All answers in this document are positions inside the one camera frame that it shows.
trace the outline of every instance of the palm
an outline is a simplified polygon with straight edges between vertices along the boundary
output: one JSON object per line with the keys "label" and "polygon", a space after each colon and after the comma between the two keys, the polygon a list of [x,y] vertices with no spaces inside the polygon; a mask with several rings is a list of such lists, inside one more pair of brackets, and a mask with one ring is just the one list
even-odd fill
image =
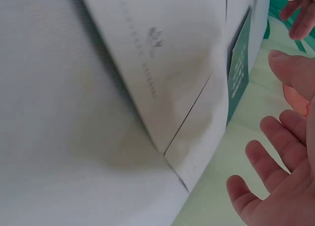
{"label": "palm", "polygon": [[[304,57],[269,58],[273,72],[308,100],[315,94],[315,60]],[[236,212],[249,226],[314,225],[315,222],[315,106],[308,120],[287,110],[280,122],[261,121],[261,130],[279,153],[284,171],[258,141],[250,142],[246,154],[270,195],[263,201],[244,180],[232,176],[227,188]]]}
{"label": "palm", "polygon": [[294,40],[302,40],[315,26],[315,0],[293,0],[280,13],[282,20],[286,21],[298,9],[301,8],[290,30],[290,37]]}

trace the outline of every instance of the human hand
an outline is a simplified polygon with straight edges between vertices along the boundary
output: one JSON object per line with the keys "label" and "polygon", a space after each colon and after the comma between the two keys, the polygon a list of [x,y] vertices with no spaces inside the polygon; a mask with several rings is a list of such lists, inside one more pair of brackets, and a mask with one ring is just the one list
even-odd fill
{"label": "human hand", "polygon": [[239,176],[227,180],[235,211],[248,226],[315,225],[315,60],[269,54],[269,65],[284,84],[311,101],[308,120],[287,110],[280,122],[266,117],[260,127],[289,170],[284,171],[258,141],[250,142],[246,154],[270,193],[259,199]]}
{"label": "human hand", "polygon": [[286,21],[298,8],[301,8],[289,35],[294,40],[302,40],[307,37],[315,26],[315,0],[288,1],[290,2],[281,11],[280,18]]}

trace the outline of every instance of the fingertip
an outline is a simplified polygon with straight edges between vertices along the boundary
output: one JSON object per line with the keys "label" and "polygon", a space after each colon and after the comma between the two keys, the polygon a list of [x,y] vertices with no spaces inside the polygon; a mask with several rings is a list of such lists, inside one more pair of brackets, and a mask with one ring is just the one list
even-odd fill
{"label": "fingertip", "polygon": [[245,153],[247,155],[247,157],[250,157],[253,152],[257,149],[257,147],[259,147],[261,145],[261,143],[257,140],[252,140],[250,141],[245,148]]}
{"label": "fingertip", "polygon": [[276,121],[276,119],[272,116],[267,116],[260,121],[260,129],[262,131],[266,130],[271,123]]}
{"label": "fingertip", "polygon": [[282,111],[281,114],[279,115],[279,120],[281,121],[281,123],[283,123],[283,121],[288,120],[292,116],[292,113],[294,113],[294,111],[290,109]]}
{"label": "fingertip", "polygon": [[226,188],[231,201],[249,191],[244,179],[239,175],[230,176],[226,181]]}

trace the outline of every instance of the green label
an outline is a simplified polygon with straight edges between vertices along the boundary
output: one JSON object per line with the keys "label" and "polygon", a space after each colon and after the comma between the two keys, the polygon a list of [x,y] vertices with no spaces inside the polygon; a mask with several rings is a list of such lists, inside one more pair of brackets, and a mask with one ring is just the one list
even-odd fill
{"label": "green label", "polygon": [[227,123],[230,122],[235,109],[249,83],[248,44],[251,30],[252,8],[250,7],[239,36],[232,50],[231,66],[228,75],[229,111]]}

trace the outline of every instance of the folded paper flap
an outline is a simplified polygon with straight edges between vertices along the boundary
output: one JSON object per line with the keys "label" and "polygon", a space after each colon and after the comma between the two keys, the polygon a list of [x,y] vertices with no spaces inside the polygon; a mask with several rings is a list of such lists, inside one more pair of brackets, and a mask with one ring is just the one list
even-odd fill
{"label": "folded paper flap", "polygon": [[164,155],[189,192],[225,131],[228,110],[226,56],[224,48],[219,51],[216,69]]}
{"label": "folded paper flap", "polygon": [[224,33],[225,0],[86,1],[164,153],[212,72],[209,55]]}

